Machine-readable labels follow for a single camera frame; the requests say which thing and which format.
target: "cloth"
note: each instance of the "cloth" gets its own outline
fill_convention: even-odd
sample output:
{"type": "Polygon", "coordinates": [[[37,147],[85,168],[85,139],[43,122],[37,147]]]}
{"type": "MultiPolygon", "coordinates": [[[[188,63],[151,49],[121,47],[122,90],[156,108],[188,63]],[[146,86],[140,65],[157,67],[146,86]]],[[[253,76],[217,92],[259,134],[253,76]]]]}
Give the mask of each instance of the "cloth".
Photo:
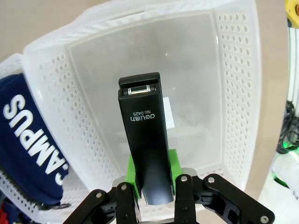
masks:
{"type": "Polygon", "coordinates": [[[57,205],[68,163],[51,136],[23,74],[0,80],[0,166],[33,201],[57,205]]]}

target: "deli logo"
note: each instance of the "deli logo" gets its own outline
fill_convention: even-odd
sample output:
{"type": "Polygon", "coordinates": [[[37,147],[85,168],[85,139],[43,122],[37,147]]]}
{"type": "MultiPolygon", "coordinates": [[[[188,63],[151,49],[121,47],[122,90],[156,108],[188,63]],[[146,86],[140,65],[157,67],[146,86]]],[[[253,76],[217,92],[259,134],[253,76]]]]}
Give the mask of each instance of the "deli logo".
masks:
{"type": "MultiPolygon", "coordinates": [[[[16,95],[12,98],[10,105],[6,104],[3,108],[3,115],[7,120],[10,120],[9,126],[13,128],[16,124],[19,124],[21,120],[23,123],[15,130],[14,134],[20,138],[20,142],[24,149],[27,150],[30,156],[39,153],[36,163],[38,166],[42,166],[45,161],[50,157],[45,173],[48,175],[55,170],[62,167],[64,170],[68,169],[68,164],[65,163],[65,159],[58,157],[59,151],[55,149],[53,145],[47,142],[48,137],[44,134],[42,129],[39,129],[36,133],[31,131],[29,126],[33,122],[32,112],[29,110],[23,110],[25,106],[25,99],[22,95],[16,95]]],[[[61,174],[57,173],[55,176],[56,184],[62,185],[61,174]]]]}
{"type": "Polygon", "coordinates": [[[151,113],[150,111],[140,111],[140,112],[134,112],[133,116],[130,118],[131,121],[143,121],[143,120],[154,119],[155,114],[151,113]]]}

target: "white surface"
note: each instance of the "white surface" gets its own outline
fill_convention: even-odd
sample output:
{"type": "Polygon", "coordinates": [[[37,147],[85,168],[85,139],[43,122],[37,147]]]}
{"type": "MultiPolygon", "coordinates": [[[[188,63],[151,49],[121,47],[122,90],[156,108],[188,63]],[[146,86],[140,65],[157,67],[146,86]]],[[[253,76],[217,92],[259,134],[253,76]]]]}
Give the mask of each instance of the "white surface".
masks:
{"type": "MultiPolygon", "coordinates": [[[[175,124],[169,146],[181,165],[223,173],[244,189],[261,97],[254,2],[130,1],[120,12],[124,2],[108,3],[103,15],[107,5],[89,9],[24,50],[27,82],[68,162],[88,190],[108,191],[125,174],[118,79],[158,71],[175,124]]],[[[141,205],[144,221],[172,211],[141,205]]]]}
{"type": "Polygon", "coordinates": [[[272,180],[270,174],[258,201],[274,212],[274,224],[298,223],[299,201],[295,199],[292,191],[272,180]]]}
{"type": "Polygon", "coordinates": [[[163,98],[163,106],[164,106],[166,129],[174,128],[174,121],[173,121],[173,116],[172,116],[172,112],[171,112],[169,97],[163,98]]]}

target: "floor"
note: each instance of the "floor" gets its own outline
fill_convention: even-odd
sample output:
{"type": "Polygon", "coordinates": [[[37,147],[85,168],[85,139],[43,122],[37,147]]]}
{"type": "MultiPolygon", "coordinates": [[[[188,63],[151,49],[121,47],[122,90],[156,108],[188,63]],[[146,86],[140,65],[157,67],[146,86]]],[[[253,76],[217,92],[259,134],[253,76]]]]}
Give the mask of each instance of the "floor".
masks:
{"type": "Polygon", "coordinates": [[[259,202],[275,214],[274,224],[297,224],[299,220],[299,201],[292,191],[277,184],[268,175],[259,202]]]}

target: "cable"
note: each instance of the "cable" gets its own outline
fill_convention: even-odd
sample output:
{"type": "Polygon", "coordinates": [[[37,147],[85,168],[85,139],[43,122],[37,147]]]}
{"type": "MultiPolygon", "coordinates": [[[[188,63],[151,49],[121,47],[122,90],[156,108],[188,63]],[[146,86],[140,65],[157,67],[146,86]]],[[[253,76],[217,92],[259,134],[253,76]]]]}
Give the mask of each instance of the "cable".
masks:
{"type": "Polygon", "coordinates": [[[276,151],[279,154],[286,154],[297,147],[299,147],[299,118],[295,117],[295,108],[292,102],[287,101],[285,105],[285,117],[276,151]]]}

